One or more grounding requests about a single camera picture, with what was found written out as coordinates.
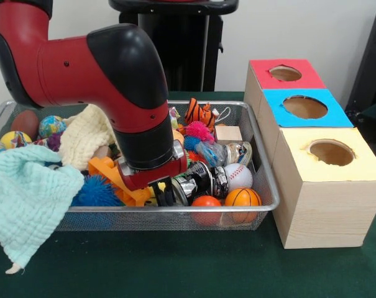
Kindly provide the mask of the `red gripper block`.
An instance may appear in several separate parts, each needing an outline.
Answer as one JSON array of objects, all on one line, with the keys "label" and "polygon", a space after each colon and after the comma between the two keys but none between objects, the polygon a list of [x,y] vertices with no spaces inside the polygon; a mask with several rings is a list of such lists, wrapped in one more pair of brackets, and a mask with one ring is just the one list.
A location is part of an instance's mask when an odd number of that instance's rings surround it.
[{"label": "red gripper block", "polygon": [[171,178],[187,170],[187,156],[184,154],[179,159],[172,158],[164,165],[152,169],[133,169],[122,156],[117,161],[117,167],[126,188],[135,191],[149,185],[152,205],[156,200],[158,207],[173,206],[175,198]]}]

